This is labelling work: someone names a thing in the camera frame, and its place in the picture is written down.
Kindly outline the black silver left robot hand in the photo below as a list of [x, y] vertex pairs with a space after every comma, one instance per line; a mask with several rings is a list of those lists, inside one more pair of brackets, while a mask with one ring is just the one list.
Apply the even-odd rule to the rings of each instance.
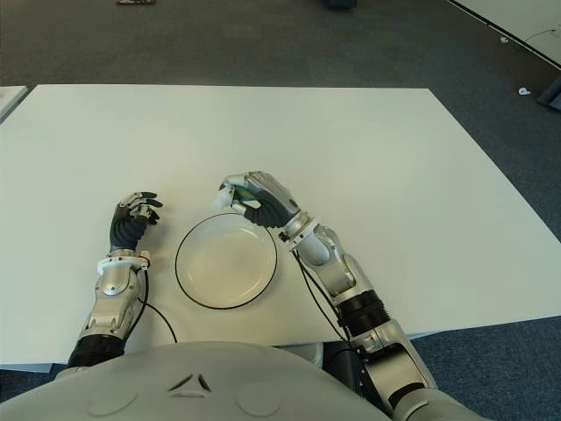
[[110, 250], [135, 251], [150, 225], [158, 224], [157, 209], [163, 204], [153, 192], [137, 191], [122, 198], [116, 205], [110, 223]]

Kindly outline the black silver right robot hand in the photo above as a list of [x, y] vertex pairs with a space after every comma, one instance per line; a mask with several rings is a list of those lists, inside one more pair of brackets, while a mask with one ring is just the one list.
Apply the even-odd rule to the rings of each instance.
[[264, 171], [229, 175], [219, 191], [227, 197], [224, 207], [265, 228], [284, 227], [301, 210], [291, 193]]

